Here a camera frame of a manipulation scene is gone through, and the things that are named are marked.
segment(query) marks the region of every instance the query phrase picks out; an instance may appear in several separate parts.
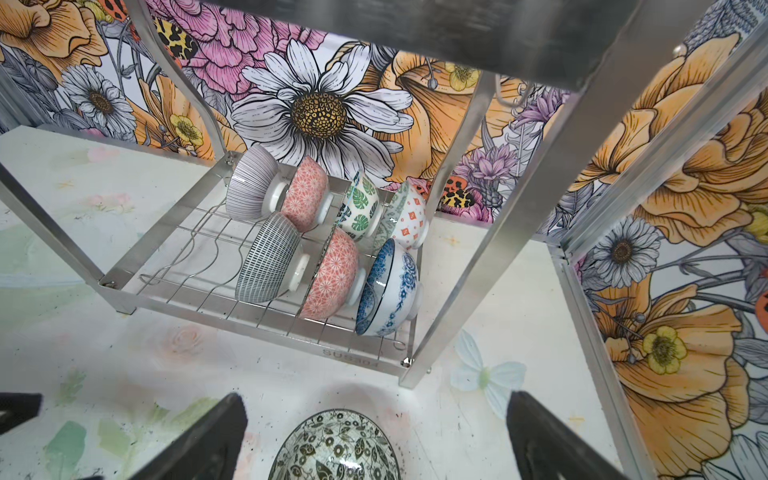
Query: wire dish rack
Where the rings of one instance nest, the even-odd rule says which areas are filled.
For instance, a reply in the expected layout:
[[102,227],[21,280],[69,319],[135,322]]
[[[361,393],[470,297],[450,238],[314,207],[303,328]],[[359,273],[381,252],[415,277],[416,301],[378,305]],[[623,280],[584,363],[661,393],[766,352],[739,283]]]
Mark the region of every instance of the wire dish rack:
[[[291,175],[292,171],[284,169],[283,174]],[[223,185],[215,187],[206,200],[193,208],[122,290],[141,297],[142,303],[153,310],[165,310],[157,308],[158,303],[175,306],[186,310],[187,318],[206,316],[210,320],[213,317],[229,324],[224,329],[230,331],[399,375],[407,368],[407,359],[413,352],[416,319],[406,320],[387,337],[375,337],[355,334],[359,300],[323,321],[298,315],[333,232],[347,183],[331,182],[333,203],[326,221],[302,235],[303,249],[310,255],[310,263],[295,292],[265,303],[235,298],[240,268],[266,218],[255,222],[231,218],[227,214]],[[387,190],[379,191],[385,206],[392,195]],[[360,264],[368,271],[376,258],[372,238],[356,245]]]

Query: patterned bowl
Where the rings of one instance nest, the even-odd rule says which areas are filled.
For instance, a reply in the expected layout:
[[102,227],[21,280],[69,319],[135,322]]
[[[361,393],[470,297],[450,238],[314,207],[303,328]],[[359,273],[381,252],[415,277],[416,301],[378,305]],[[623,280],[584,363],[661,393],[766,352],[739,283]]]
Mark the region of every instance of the patterned bowl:
[[355,243],[349,235],[334,229],[317,272],[304,299],[299,316],[323,320],[360,297],[366,270],[359,266]]
[[277,161],[259,144],[253,144],[237,162],[227,188],[227,213],[235,220],[253,221],[263,216],[263,202],[275,177]]
[[296,291],[310,261],[300,238],[299,231],[285,215],[271,214],[240,268],[235,298],[241,302],[262,303],[288,290]]
[[401,479],[384,432],[365,415],[346,409],[326,410],[301,422],[280,447],[267,478]]
[[280,211],[299,232],[308,232],[325,221],[332,200],[328,175],[312,158],[305,157],[296,169]]
[[376,228],[374,249],[380,248],[388,238],[395,239],[406,250],[421,247],[429,231],[425,206],[424,197],[411,182],[402,182]]
[[379,250],[362,288],[357,307],[358,335],[387,336],[422,305],[422,284],[416,262],[400,243],[390,238]]
[[381,215],[379,191],[366,172],[360,170],[346,190],[336,225],[347,232],[353,240],[360,240],[373,235]]

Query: black and white floral bowl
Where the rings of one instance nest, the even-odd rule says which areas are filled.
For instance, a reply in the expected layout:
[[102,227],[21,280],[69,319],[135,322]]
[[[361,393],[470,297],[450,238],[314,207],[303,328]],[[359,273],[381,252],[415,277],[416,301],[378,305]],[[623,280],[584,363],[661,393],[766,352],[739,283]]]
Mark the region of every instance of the black and white floral bowl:
[[384,432],[352,410],[316,413],[291,432],[269,480],[401,480],[395,451]]

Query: painted table surface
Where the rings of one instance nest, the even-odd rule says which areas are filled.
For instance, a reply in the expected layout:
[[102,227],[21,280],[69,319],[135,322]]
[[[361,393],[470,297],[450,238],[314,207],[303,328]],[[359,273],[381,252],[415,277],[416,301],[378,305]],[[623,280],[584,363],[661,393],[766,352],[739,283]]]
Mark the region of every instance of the painted table surface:
[[[0,137],[0,158],[102,269],[204,172],[33,129]],[[417,339],[484,233],[432,225]],[[510,388],[529,391],[619,465],[543,243],[523,249],[413,390],[393,376],[163,314],[116,313],[6,207],[0,282],[0,386],[45,396],[38,418],[0,437],[3,478],[126,478],[232,391],[249,419],[237,478],[266,478],[293,428],[334,408],[381,426],[403,478],[518,478],[494,402]]]

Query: white butterfly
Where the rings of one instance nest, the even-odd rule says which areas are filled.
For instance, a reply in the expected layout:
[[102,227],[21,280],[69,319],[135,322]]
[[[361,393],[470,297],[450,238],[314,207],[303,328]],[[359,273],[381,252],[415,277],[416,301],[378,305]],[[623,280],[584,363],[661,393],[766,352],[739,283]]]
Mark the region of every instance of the white butterfly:
[[513,390],[519,390],[525,380],[525,365],[519,362],[504,362],[493,368],[484,367],[482,356],[475,339],[466,330],[458,334],[456,353],[464,365],[451,372],[451,386],[463,392],[481,389],[500,419],[507,416],[507,404]]

